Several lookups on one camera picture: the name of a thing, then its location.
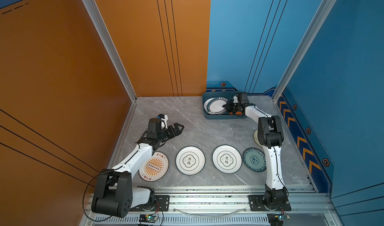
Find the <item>white plate black emblem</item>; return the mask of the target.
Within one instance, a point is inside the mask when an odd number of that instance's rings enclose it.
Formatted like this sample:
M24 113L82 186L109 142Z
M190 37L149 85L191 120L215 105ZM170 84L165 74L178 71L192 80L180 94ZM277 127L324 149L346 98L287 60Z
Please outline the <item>white plate black emblem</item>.
M200 173L206 164L206 157L202 150L195 146L187 146L179 151L176 166L180 173L194 176Z
M216 169L224 174L234 174L242 166L241 154L230 145L218 146L213 151L212 161Z

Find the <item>orange sunburst plate front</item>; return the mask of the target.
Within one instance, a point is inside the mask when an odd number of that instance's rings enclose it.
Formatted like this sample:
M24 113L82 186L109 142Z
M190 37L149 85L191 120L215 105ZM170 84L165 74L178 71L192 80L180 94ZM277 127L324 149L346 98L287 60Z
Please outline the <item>orange sunburst plate front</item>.
M168 172L170 166L166 154L156 151L139 170L140 178L148 183L154 183L161 180Z

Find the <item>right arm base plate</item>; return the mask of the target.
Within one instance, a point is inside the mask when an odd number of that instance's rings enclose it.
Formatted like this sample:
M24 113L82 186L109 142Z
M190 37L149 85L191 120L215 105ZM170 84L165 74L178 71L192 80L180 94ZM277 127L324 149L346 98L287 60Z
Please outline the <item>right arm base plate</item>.
M258 212L258 211L280 211L283 210L285 212L289 212L292 210L291 204L288 201L287 197L282 198L266 198L262 195L249 195L249 206L251 211Z

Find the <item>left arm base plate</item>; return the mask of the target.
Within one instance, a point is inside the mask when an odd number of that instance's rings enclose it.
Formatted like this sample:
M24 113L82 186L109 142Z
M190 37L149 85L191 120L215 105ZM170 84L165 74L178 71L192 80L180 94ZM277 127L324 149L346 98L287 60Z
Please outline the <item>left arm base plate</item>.
M161 212L167 212L170 205L169 195L155 195L153 202L145 205L139 205L130 209L130 212L155 212L160 208Z

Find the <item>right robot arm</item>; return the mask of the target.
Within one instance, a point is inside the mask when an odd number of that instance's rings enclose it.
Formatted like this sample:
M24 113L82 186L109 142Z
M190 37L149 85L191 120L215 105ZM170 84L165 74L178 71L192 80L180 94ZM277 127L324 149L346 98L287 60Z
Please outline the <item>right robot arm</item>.
M281 149L284 133L281 118L270 115L255 104L249 103L242 94L234 96L224 108L233 115L243 115L258 123L258 141L266 158L267 180L265 184L264 205L267 209L291 211L289 192L284 184L281 164Z

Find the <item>teal patterned plate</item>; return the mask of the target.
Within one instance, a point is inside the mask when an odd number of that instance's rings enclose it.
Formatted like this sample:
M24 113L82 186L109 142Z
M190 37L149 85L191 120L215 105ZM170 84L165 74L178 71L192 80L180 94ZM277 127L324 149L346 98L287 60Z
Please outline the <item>teal patterned plate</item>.
M266 157L264 152L257 148L248 148L243 153L243 163L252 171L261 173L266 171Z

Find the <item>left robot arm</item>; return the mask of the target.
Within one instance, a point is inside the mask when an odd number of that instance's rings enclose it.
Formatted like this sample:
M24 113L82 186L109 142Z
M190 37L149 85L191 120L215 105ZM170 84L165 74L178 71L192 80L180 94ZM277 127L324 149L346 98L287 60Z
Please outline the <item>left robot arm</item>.
M140 168L165 143L182 134L184 126L168 125L168 117L160 114L151 118L148 127L136 142L133 151L111 169L103 169L96 177L96 188L91 211L109 217L125 217L130 209L155 206L155 190L151 187L133 187L132 180Z

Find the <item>cream plate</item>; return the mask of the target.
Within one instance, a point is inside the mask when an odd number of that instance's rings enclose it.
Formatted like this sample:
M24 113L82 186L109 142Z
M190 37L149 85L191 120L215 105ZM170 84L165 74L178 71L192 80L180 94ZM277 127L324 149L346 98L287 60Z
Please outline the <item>cream plate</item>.
M256 130L255 133L254 133L254 140L255 140L255 142L256 142L257 144L260 143L259 140L258 140L258 130Z

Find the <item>white plate dark rim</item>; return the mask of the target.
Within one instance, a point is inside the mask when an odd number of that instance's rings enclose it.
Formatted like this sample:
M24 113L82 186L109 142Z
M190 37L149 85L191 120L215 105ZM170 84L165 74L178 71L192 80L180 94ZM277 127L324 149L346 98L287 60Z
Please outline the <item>white plate dark rim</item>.
M208 115L221 115L226 112L223 107L228 102L227 98L224 97L213 97L209 98L204 102L204 111Z

